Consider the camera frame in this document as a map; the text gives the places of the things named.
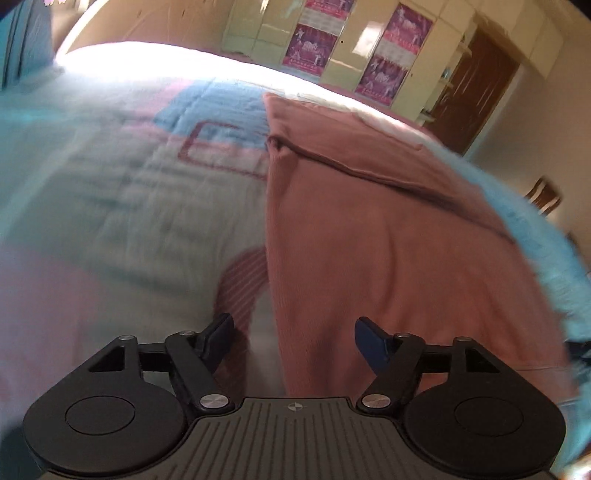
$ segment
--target pink poster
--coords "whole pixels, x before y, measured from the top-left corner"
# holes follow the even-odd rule
[[[307,0],[306,8],[346,20],[355,0]]]
[[[433,22],[406,5],[399,4],[384,32],[384,40],[388,40],[413,52],[421,50]]]
[[[390,106],[407,73],[400,65],[374,55],[355,92]]]
[[[355,92],[390,106],[432,26],[431,20],[399,4]]]
[[[336,35],[298,24],[287,47],[283,65],[320,76],[337,38]]]

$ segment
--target pink blanket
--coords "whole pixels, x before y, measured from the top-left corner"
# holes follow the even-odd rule
[[[265,95],[267,249],[289,395],[356,398],[353,325],[471,336],[553,401],[576,396],[557,319],[479,189],[352,113]]]

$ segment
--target black clamp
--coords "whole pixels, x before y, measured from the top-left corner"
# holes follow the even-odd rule
[[[212,375],[233,334],[223,314],[201,333],[175,333],[164,343],[116,338],[31,406],[23,422],[29,447],[45,467],[72,475],[116,475],[155,462],[195,419],[235,409]],[[142,371],[168,372],[176,397],[145,382]]]

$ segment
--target white wall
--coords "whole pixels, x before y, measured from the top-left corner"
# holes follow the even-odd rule
[[[525,72],[472,160],[522,194],[548,176],[564,197],[551,220],[591,264],[591,44],[565,43],[547,80]]]

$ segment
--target bedspread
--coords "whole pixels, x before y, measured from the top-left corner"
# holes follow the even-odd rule
[[[250,355],[228,366],[234,386],[282,394],[264,250],[265,92],[355,112],[478,185],[563,316],[564,338],[591,338],[591,286],[568,242],[428,136],[256,65],[93,46],[0,94],[0,434],[115,336],[161,341],[220,310],[238,319]],[[578,380],[581,397],[561,406],[569,437],[558,466],[591,437],[587,371]]]

